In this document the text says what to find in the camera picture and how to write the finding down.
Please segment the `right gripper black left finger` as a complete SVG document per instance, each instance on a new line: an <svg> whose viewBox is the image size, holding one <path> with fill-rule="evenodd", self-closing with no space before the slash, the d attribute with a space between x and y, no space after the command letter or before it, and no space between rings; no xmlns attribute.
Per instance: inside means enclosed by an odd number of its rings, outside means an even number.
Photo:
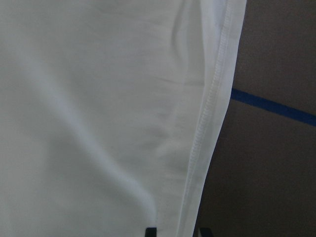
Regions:
<svg viewBox="0 0 316 237"><path fill-rule="evenodd" d="M157 237L157 228L147 227L145 230L145 237Z"/></svg>

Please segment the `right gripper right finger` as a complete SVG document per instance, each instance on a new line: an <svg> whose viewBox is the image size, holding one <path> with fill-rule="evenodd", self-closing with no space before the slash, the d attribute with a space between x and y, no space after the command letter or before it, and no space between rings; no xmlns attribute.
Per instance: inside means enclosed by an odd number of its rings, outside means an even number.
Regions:
<svg viewBox="0 0 316 237"><path fill-rule="evenodd" d="M212 230L210 228L199 228L197 231L198 237L212 237Z"/></svg>

